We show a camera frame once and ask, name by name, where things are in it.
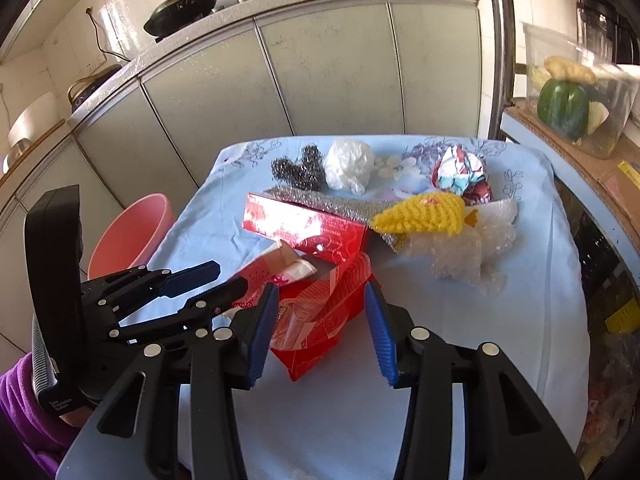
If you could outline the person's left hand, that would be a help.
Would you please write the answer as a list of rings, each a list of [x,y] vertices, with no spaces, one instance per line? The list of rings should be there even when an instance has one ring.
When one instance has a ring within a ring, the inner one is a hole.
[[[88,422],[88,419],[93,414],[92,408],[87,408],[86,406],[81,406],[80,408],[76,408],[76,410],[70,411],[68,413],[62,414],[60,419],[65,422],[67,425],[70,425],[75,428],[81,428]]]

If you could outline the purple sleeve forearm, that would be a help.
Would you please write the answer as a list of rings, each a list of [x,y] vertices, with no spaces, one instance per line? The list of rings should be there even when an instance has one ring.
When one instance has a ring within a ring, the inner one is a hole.
[[[54,479],[79,429],[50,416],[38,404],[32,388],[31,353],[1,376],[1,409],[28,456],[47,479]]]

